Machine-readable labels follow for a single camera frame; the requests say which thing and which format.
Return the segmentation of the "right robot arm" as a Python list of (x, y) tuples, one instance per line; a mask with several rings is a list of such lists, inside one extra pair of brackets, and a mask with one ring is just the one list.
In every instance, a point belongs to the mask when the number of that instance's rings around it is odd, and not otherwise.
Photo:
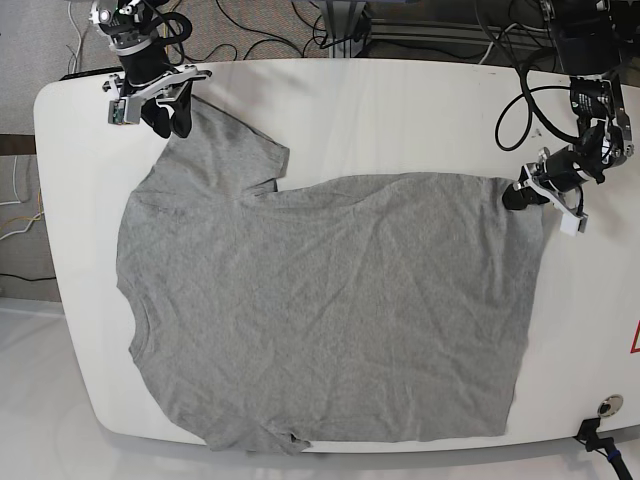
[(94, 1), (90, 21), (109, 40), (123, 73), (111, 74), (103, 91), (111, 95), (108, 123), (146, 123), (162, 138), (185, 138), (192, 129), (192, 87), (211, 76), (184, 66), (183, 43), (192, 34), (184, 15), (161, 12), (162, 1)]

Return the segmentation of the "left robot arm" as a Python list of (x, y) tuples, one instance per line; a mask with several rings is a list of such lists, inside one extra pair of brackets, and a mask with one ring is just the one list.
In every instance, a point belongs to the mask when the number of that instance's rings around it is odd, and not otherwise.
[[(521, 211), (550, 203), (562, 214), (560, 229), (577, 235), (586, 229), (583, 184), (605, 180), (605, 171), (624, 164), (634, 154), (619, 70), (639, 55), (639, 4), (636, 1), (542, 1), (539, 4), (550, 37), (549, 45), (514, 65), (527, 120), (539, 120), (565, 147), (542, 149), (525, 164), (518, 179), (502, 196), (506, 209)], [(556, 127), (537, 105), (528, 83), (531, 67), (556, 59), (569, 79), (569, 103), (577, 132)]]

